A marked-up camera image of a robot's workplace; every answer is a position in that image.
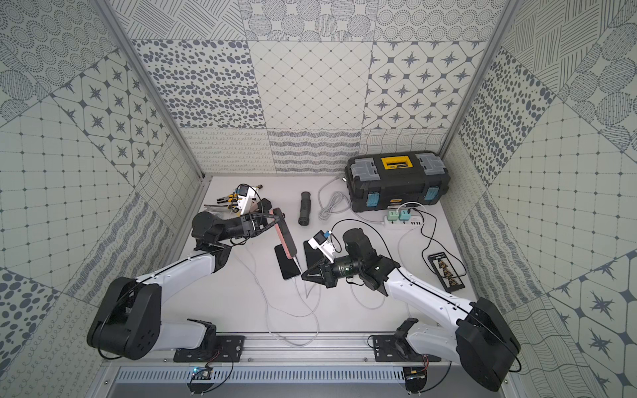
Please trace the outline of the blue case phone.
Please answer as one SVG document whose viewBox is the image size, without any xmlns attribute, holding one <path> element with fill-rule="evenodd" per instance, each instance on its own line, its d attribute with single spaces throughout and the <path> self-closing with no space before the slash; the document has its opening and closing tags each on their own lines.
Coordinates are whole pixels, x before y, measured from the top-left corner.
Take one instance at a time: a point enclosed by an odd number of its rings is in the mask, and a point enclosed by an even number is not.
<svg viewBox="0 0 637 398">
<path fill-rule="evenodd" d="M 300 268 L 294 260 L 287 257 L 283 245 L 275 247 L 275 256 L 280 267 L 280 273 L 283 280 L 291 280 L 301 275 Z"/>
</svg>

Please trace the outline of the pink case phone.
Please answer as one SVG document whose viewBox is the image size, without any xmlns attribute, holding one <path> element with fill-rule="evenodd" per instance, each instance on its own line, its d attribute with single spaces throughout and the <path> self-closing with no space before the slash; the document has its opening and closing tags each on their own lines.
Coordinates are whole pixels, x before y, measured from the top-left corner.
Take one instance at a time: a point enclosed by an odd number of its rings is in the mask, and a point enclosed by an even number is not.
<svg viewBox="0 0 637 398">
<path fill-rule="evenodd" d="M 290 229 L 287 226 L 285 215 L 278 207 L 273 208 L 270 211 L 270 214 L 275 218 L 275 229 L 280 237 L 280 242 L 283 246 L 285 255 L 289 260 L 293 260 L 296 257 L 298 250 L 290 233 Z"/>
</svg>

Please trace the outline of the green case phone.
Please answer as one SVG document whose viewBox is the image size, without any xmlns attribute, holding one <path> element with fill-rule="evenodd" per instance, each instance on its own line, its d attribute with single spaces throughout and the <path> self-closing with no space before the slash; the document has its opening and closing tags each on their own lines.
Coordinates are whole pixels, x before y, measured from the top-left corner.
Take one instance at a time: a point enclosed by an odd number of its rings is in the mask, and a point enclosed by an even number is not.
<svg viewBox="0 0 637 398">
<path fill-rule="evenodd" d="M 313 249 L 309 242 L 303 242 L 307 269 L 310 270 L 317 264 L 322 264 L 324 260 L 323 253 L 320 250 Z"/>
</svg>

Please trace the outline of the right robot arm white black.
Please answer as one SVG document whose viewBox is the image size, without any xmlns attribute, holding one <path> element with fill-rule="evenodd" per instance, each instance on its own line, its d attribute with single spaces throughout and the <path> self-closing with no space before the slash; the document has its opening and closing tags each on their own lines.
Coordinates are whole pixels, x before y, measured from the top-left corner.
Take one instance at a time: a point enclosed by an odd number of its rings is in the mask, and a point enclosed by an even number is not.
<svg viewBox="0 0 637 398">
<path fill-rule="evenodd" d="M 512 366 L 519 365 L 520 343 L 494 303 L 472 302 L 420 280 L 390 255 L 379 255 L 360 228 L 343 234 L 344 256 L 336 255 L 330 237 L 320 231 L 308 240 L 308 248 L 322 256 L 302 280 L 331 289 L 356 276 L 371 291 L 411 305 L 435 324 L 408 318 L 396 330 L 396 341 L 413 353 L 459 363 L 487 390 L 498 391 Z"/>
</svg>

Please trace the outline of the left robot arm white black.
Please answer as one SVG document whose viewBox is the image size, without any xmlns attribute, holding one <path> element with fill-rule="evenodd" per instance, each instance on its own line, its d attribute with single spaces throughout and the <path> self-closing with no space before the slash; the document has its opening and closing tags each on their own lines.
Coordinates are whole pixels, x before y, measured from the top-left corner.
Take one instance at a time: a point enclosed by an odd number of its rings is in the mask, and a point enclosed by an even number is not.
<svg viewBox="0 0 637 398">
<path fill-rule="evenodd" d="M 216 356 L 213 323 L 192 318 L 172 323 L 163 319 L 162 306 L 189 285 L 221 270 L 237 240 L 255 238 L 272 228 L 282 231 L 284 226 L 285 216 L 278 208 L 232 219 L 199 212 L 192 220 L 196 255 L 138 278 L 112 281 L 89 328 L 88 345 L 105 360 L 139 360 L 167 350 L 180 356 Z"/>
</svg>

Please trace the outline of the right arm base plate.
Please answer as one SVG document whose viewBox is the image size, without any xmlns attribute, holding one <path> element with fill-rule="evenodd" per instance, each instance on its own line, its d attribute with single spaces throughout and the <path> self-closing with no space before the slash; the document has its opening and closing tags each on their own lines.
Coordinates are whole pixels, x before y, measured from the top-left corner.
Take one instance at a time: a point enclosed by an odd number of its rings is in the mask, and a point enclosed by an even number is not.
<svg viewBox="0 0 637 398">
<path fill-rule="evenodd" d="M 425 355 L 417 353 L 406 339 L 394 335 L 370 335 L 367 345 L 377 363 L 423 363 Z"/>
</svg>

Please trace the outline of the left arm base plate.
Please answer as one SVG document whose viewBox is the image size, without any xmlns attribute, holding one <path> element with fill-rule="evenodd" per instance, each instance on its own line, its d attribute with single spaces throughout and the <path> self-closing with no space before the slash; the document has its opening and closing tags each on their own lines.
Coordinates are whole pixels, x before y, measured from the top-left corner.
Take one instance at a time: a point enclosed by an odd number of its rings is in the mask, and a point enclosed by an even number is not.
<svg viewBox="0 0 637 398">
<path fill-rule="evenodd" d="M 177 349 L 175 363 L 238 363 L 241 360 L 246 337 L 243 335 L 216 335 L 207 337 L 199 348 Z"/>
</svg>

